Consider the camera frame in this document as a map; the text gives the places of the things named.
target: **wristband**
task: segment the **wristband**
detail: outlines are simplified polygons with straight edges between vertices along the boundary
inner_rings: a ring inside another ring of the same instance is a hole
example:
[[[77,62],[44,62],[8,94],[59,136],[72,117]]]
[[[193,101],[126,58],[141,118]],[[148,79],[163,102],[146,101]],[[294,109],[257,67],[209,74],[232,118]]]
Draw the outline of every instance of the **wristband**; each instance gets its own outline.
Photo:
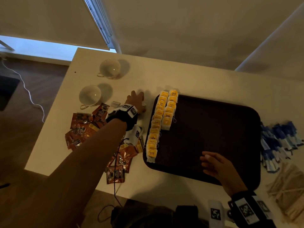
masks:
[[[123,122],[127,123],[127,130],[132,130],[134,125],[137,123],[138,110],[135,106],[130,104],[123,104],[116,108],[112,113],[108,114],[106,117],[107,123],[112,119],[117,118]]]

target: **hand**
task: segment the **hand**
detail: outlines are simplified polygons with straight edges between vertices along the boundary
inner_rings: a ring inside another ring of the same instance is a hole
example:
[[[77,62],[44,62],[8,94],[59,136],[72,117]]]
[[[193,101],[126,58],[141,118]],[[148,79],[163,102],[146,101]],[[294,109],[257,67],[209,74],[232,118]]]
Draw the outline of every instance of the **hand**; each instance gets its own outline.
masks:
[[[142,101],[144,100],[143,92],[140,92],[136,95],[135,91],[131,92],[131,95],[127,96],[127,100],[125,103],[133,105],[138,110],[138,114],[146,112],[146,108],[142,106]]]
[[[218,153],[203,151],[202,154],[204,157],[200,157],[200,160],[206,168],[204,173],[219,180],[230,197],[248,190],[231,161]]]

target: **table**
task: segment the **table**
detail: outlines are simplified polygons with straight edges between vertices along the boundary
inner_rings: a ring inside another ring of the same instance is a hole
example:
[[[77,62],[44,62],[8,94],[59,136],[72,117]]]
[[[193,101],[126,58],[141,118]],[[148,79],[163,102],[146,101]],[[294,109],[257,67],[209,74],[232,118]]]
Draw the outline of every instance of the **table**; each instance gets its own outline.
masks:
[[[119,80],[97,77],[101,62],[107,58],[116,58],[122,64],[121,73],[124,76]],[[69,131],[72,114],[91,113],[96,108],[79,109],[78,94],[84,86],[90,84],[101,88],[107,104],[112,101],[124,103],[132,90],[143,91],[147,111],[139,117],[138,123],[143,125],[145,131],[149,126],[155,97],[162,90],[176,88],[183,95],[252,107],[265,125],[292,120],[299,133],[304,135],[303,82],[78,48],[26,164],[26,170],[50,175],[71,152],[66,147],[64,134]],[[295,157],[294,162],[301,167],[303,150],[295,151]],[[256,193],[276,216],[277,227],[293,227],[281,222],[279,208],[266,194],[265,184],[274,180],[274,177],[274,174],[268,174],[262,169],[261,184]],[[114,193],[113,184],[106,184],[105,174],[96,189]],[[221,201],[226,208],[230,200],[221,186],[148,168],[141,155],[133,159],[130,173],[126,174],[126,182],[118,184],[116,189],[119,196],[171,209],[177,205],[195,204],[202,218],[208,218],[209,199]]]

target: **cup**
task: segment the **cup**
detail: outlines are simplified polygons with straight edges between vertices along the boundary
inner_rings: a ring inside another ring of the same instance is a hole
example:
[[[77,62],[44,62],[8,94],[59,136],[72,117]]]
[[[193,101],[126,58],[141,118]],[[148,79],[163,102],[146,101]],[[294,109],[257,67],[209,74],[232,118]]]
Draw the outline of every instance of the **cup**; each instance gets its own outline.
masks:
[[[89,106],[93,106],[99,102],[101,99],[101,90],[98,86],[89,85],[84,88],[79,93],[79,101],[81,102],[80,109],[86,109]]]
[[[100,64],[99,71],[98,77],[117,79],[120,75],[120,63],[116,59],[109,58]]]

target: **dark brown serving tray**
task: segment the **dark brown serving tray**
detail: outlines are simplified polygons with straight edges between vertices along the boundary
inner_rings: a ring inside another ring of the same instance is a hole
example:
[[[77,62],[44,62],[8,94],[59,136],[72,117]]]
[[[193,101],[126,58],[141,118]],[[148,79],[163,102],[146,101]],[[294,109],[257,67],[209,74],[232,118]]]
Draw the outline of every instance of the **dark brown serving tray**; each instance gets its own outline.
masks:
[[[154,101],[153,111],[158,96]],[[220,185],[203,173],[202,151],[217,152],[229,159],[250,190],[260,184],[260,116],[252,108],[185,95],[178,96],[176,123],[161,130],[155,163],[151,169]],[[149,135],[151,120],[146,137]]]

